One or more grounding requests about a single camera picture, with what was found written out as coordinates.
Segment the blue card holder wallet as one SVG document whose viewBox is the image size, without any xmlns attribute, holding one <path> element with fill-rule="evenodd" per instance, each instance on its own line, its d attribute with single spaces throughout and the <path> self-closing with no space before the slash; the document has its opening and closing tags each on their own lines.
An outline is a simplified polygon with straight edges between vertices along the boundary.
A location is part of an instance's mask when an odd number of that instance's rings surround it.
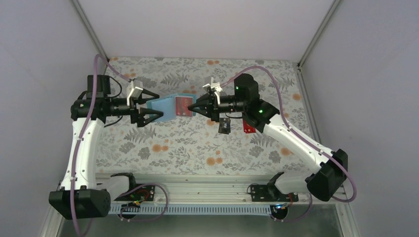
<svg viewBox="0 0 419 237">
<path fill-rule="evenodd" d="M 161 118 L 155 120 L 155 122 L 166 122 L 166 121 L 169 121 L 178 117 L 175 112 L 175 97 L 176 96 L 192 97 L 193 103 L 196 102 L 196 95 L 190 94 L 190 93 L 171 94 L 164 98 L 159 98 L 159 99 L 148 101 L 146 103 L 148 109 L 162 111 L 164 113 L 164 115 Z"/>
</svg>

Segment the black credit card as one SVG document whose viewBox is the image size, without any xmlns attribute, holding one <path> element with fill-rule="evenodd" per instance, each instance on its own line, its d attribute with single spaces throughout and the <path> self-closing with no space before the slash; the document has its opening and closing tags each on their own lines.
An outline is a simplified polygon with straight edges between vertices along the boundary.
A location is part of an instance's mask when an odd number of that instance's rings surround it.
<svg viewBox="0 0 419 237">
<path fill-rule="evenodd" d="M 218 133 L 229 134 L 230 132 L 231 132 L 231 119 L 230 118 L 220 118 L 219 119 Z"/>
</svg>

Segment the red credit card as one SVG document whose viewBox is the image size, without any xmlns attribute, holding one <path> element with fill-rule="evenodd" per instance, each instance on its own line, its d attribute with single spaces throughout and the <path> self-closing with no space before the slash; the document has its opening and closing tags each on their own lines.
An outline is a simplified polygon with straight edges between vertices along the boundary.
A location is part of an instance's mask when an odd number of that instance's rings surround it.
<svg viewBox="0 0 419 237">
<path fill-rule="evenodd" d="M 244 130 L 244 133 L 246 134 L 256 133 L 256 129 L 250 126 L 244 119 L 243 119 L 243 130 Z"/>
</svg>

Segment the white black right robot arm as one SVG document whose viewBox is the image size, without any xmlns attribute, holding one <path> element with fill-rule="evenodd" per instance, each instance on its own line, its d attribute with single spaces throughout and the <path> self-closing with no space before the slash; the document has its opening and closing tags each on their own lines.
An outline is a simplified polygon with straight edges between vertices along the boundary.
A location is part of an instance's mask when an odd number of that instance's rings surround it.
<svg viewBox="0 0 419 237">
<path fill-rule="evenodd" d="M 310 193 L 329 201 L 347 178 L 348 156 L 341 149 L 333 151 L 292 126 L 282 112 L 262 100 L 258 83 L 249 74 L 234 80 L 234 95 L 221 96 L 219 83 L 204 85 L 207 93 L 188 106 L 188 110 L 220 122 L 220 114 L 240 112 L 243 120 L 297 155 L 308 168 L 304 175 L 280 172 L 268 183 L 268 196 L 280 201 L 289 193 Z"/>
</svg>

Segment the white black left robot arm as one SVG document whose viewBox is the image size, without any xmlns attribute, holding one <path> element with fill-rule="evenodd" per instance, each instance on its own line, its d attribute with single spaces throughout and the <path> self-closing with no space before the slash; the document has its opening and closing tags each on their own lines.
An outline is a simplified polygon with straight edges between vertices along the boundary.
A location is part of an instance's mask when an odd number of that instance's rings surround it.
<svg viewBox="0 0 419 237">
<path fill-rule="evenodd" d="M 125 98 L 111 96 L 112 77 L 89 75 L 87 90 L 71 106 L 73 127 L 72 150 L 66 173 L 59 188 L 49 194 L 50 205 L 65 219 L 105 217 L 111 202 L 137 195 L 137 183 L 132 173 L 117 173 L 102 183 L 96 182 L 96 147 L 108 117 L 129 117 L 132 124 L 144 127 L 163 116 L 162 111 L 139 108 L 159 95 L 131 80 Z"/>
</svg>

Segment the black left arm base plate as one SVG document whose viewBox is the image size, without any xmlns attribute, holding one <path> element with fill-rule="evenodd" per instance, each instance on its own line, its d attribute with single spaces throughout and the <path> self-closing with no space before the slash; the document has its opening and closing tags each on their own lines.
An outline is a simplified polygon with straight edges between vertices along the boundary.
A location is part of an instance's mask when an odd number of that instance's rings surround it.
<svg viewBox="0 0 419 237">
<path fill-rule="evenodd" d="M 121 196 L 115 199 L 115 201 L 153 201 L 155 193 L 155 185 L 147 185 L 142 188 L 137 189 L 136 191 Z"/>
</svg>

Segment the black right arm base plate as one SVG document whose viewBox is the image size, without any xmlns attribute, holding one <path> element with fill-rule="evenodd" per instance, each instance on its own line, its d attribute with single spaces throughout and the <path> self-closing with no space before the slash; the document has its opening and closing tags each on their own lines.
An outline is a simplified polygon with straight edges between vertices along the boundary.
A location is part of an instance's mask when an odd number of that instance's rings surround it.
<svg viewBox="0 0 419 237">
<path fill-rule="evenodd" d="M 283 194 L 275 187 L 260 184 L 250 184 L 247 187 L 247 194 L 251 196 L 253 202 L 296 202 L 299 201 L 298 195 Z"/>
</svg>

